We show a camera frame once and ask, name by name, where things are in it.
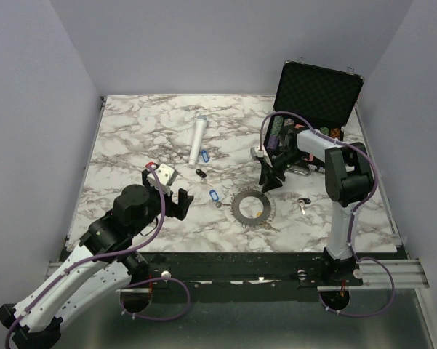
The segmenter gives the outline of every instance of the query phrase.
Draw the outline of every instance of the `metal bracket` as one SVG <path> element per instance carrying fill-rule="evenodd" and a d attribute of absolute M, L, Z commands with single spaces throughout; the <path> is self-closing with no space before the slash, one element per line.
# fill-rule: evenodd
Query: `metal bracket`
<path fill-rule="evenodd" d="M 427 289 L 429 288 L 425 271 L 419 260 L 380 260 L 391 272 L 396 289 Z M 362 272 L 362 286 L 349 286 L 349 290 L 357 289 L 390 289 L 390 278 L 377 263 L 366 260 L 359 263 Z M 319 286 L 319 291 L 339 291 L 340 286 Z"/>
<path fill-rule="evenodd" d="M 299 176 L 308 177 L 312 174 L 313 170 L 311 169 L 303 169 L 302 167 L 290 167 L 286 170 L 289 173 L 295 173 Z"/>

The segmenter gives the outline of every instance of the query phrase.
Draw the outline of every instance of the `key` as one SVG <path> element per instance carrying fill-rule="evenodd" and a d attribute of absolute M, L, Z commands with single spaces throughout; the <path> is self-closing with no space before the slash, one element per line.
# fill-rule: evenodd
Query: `key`
<path fill-rule="evenodd" d="M 217 192 L 215 190 L 211 189 L 209 194 L 210 194 L 210 197 L 212 198 L 212 201 L 215 202 L 215 206 L 217 208 L 220 208 L 222 203 L 220 201 L 220 198 L 218 197 Z"/>
<path fill-rule="evenodd" d="M 305 205 L 309 205 L 311 202 L 312 201 L 310 201 L 309 198 L 300 198 L 297 200 L 297 204 L 299 205 L 302 214 L 305 214 Z"/>
<path fill-rule="evenodd" d="M 297 200 L 297 204 L 299 205 L 302 214 L 305 214 L 305 202 L 302 199 L 299 199 Z"/>

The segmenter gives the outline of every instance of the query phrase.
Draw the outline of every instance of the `circular saw blade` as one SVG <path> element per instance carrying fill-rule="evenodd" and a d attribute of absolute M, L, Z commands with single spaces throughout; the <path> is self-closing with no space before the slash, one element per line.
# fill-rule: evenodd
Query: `circular saw blade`
<path fill-rule="evenodd" d="M 241 213 L 239 206 L 245 198 L 257 198 L 262 203 L 263 210 L 260 216 L 248 218 Z M 231 212 L 242 225 L 254 227 L 264 223 L 270 217 L 272 209 L 270 200 L 264 193 L 255 189 L 246 189 L 234 196 L 231 202 Z"/>

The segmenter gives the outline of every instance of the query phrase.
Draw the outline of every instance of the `marble tabletop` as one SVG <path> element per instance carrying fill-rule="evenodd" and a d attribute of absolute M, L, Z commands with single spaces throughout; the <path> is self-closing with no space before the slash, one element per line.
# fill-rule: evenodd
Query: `marble tabletop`
<path fill-rule="evenodd" d="M 194 195 L 184 221 L 166 218 L 159 236 L 146 251 L 162 252 L 320 252 L 328 241 L 332 202 L 324 187 L 324 175 L 287 174 L 282 188 L 270 192 L 275 212 L 270 225 L 246 228 L 228 206 L 233 195 L 256 186 L 260 164 L 249 149 L 258 144 L 263 118 L 271 112 L 274 96 L 267 95 L 140 95 L 108 97 L 84 188 L 68 235 L 74 248 L 91 222 L 113 206 L 113 200 L 130 184 L 141 183 L 149 161 L 174 167 L 179 175 L 172 186 Z M 188 167 L 194 123 L 206 115 L 202 148 L 211 158 L 197 168 L 207 182 Z M 345 127 L 345 140 L 363 142 L 353 111 Z M 212 202 L 215 189 L 223 205 Z M 302 214 L 298 198 L 312 204 Z M 249 202 L 248 214 L 259 207 Z M 143 239 L 137 236 L 134 243 Z M 361 211 L 356 249 L 360 252 L 394 252 L 392 230 L 379 193 Z"/>

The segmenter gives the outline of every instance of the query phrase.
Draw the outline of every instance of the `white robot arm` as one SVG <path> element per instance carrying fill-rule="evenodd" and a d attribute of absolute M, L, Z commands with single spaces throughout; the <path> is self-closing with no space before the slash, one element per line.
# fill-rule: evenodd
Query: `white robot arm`
<path fill-rule="evenodd" d="M 104 217 L 93 222 L 80 244 L 62 265 L 32 294 L 16 304 L 0 307 L 0 321 L 14 333 L 19 349 L 48 349 L 61 336 L 61 330 L 103 295 L 132 282 L 149 279 L 148 263 L 129 248 L 132 238 L 162 213 L 183 220 L 193 200 L 183 189 L 178 202 L 172 202 L 170 185 L 176 171 L 164 164 L 151 164 L 143 172 L 143 185 L 129 185 L 114 201 Z"/>
<path fill-rule="evenodd" d="M 326 191 L 333 200 L 332 229 L 325 254 L 327 259 L 332 260 L 333 265 L 351 260 L 359 211 L 354 218 L 352 229 L 351 213 L 353 208 L 367 197 L 373 186 L 368 162 L 353 149 L 325 140 L 309 129 L 284 127 L 280 132 L 280 139 L 284 150 L 272 159 L 265 148 L 251 149 L 252 156 L 262 165 L 262 192 L 280 188 L 286 179 L 284 172 L 297 163 L 302 155 L 312 154 L 323 161 Z M 353 143 L 352 146 L 366 152 L 362 143 Z"/>

